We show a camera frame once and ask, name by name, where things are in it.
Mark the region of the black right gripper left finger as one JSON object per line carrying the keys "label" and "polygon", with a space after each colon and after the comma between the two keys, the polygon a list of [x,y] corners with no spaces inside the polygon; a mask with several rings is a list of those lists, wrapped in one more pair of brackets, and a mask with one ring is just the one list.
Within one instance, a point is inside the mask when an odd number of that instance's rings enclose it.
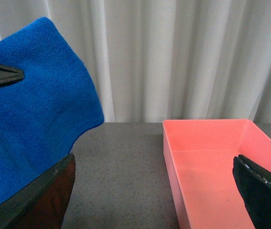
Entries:
{"label": "black right gripper left finger", "polygon": [[75,157],[69,154],[0,204],[0,229],[61,228],[75,177]]}

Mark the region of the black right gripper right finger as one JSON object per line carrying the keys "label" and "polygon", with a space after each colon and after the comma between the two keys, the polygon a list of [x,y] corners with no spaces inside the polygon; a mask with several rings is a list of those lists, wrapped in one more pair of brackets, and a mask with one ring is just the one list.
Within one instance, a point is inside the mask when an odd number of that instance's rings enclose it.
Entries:
{"label": "black right gripper right finger", "polygon": [[238,155],[232,173],[254,227],[271,229],[271,172]]}

